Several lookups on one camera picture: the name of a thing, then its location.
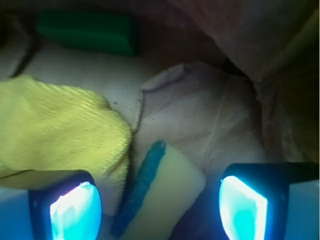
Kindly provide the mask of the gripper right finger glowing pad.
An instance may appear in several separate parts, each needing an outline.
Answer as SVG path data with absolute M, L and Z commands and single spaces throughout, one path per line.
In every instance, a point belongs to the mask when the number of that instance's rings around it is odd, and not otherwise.
M 317 163 L 234 163 L 220 180 L 219 214 L 230 240 L 318 240 Z

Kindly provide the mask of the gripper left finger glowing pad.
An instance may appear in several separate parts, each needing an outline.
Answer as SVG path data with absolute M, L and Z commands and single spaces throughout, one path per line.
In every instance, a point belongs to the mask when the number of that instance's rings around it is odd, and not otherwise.
M 102 200 L 85 170 L 31 171 L 29 207 L 36 240 L 95 240 Z

